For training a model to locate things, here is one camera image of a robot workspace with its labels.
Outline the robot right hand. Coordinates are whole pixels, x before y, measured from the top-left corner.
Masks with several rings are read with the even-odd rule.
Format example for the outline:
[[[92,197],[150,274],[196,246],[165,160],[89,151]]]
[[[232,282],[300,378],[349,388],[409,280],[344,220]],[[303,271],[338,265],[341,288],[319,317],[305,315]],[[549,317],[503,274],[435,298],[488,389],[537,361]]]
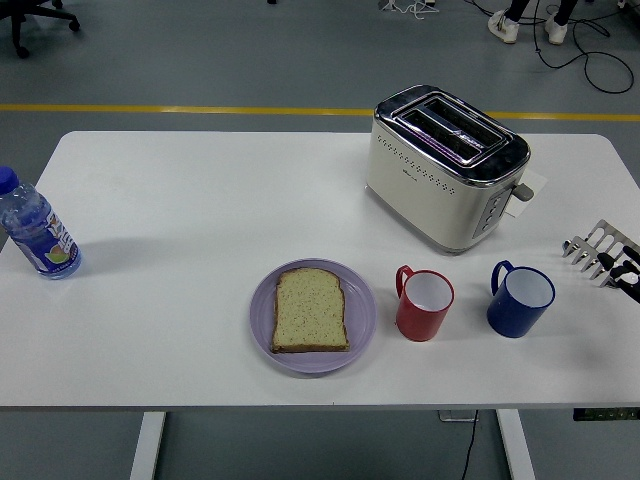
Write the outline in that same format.
[[[622,252],[628,257],[617,263],[608,253],[599,253],[597,259],[608,273],[605,286],[622,290],[635,302],[640,302],[639,292],[639,253],[630,246],[623,246]]]

